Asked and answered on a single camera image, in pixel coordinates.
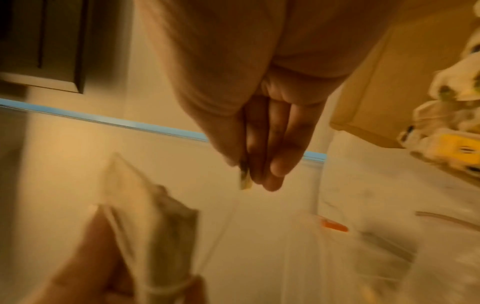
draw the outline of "hand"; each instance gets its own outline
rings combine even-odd
[[[97,211],[73,257],[24,304],[134,304],[134,285],[115,235]],[[187,290],[184,304],[205,304],[199,278]]]
[[[183,109],[270,191],[401,0],[136,0]]]

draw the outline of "yellow tag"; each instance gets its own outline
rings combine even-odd
[[[439,138],[436,154],[468,165],[478,165],[480,164],[480,141],[454,134],[444,134]]]
[[[246,162],[240,164],[240,190],[250,189],[253,185],[250,177],[249,165]]]

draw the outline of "blue edge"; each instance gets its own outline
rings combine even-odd
[[[169,127],[163,127],[158,125],[151,125],[126,119],[120,118],[113,118],[113,117],[106,117],[101,115],[93,115],[93,114],[86,114],[86,113],[79,113],[74,111],[68,110],[61,110],[52,107],[40,106],[40,105],[33,105],[25,102],[8,100],[8,99],[1,99],[0,98],[0,107],[2,108],[9,108],[14,110],[21,110],[21,111],[29,111],[29,112],[37,112],[37,113],[44,113],[49,115],[56,115],[62,116],[67,118],[73,118],[83,121],[89,121],[94,123],[100,123],[120,128],[127,128],[133,130],[139,130],[144,132],[151,132],[157,133],[167,136],[191,139],[201,142],[208,142],[209,140],[205,136],[205,134],[200,132],[194,131],[187,131],[182,129],[175,129]],[[323,153],[317,152],[310,152],[306,151],[303,155],[304,160],[310,160],[315,162],[325,162],[327,159],[327,155]]]

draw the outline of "cardboard box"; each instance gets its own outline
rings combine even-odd
[[[330,125],[373,144],[400,148],[412,111],[431,100],[435,71],[460,59],[480,27],[476,0],[408,0],[392,27],[347,80]]]

